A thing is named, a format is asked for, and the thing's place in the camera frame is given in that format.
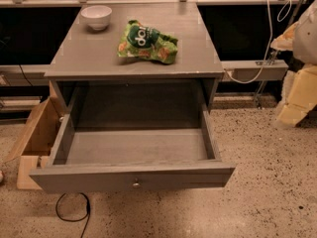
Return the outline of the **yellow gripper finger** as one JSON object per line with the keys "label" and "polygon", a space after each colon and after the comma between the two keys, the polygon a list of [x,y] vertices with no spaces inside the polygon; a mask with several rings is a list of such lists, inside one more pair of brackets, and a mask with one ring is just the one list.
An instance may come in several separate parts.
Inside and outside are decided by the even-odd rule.
{"label": "yellow gripper finger", "polygon": [[283,80],[281,100],[275,109],[278,127],[295,127],[317,106],[317,66],[306,64],[298,72],[288,71]]}
{"label": "yellow gripper finger", "polygon": [[298,23],[293,23],[290,27],[288,27],[280,36],[275,38],[270,46],[277,51],[292,51],[293,50],[293,40],[294,40],[294,32]]}

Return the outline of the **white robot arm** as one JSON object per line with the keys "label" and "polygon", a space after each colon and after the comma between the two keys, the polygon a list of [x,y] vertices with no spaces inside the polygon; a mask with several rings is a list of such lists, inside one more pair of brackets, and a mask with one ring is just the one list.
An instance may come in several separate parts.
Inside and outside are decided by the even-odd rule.
{"label": "white robot arm", "polygon": [[298,72],[286,74],[282,99],[276,107],[276,123],[295,127],[317,106],[317,0],[270,46],[277,51],[292,51],[304,63]]}

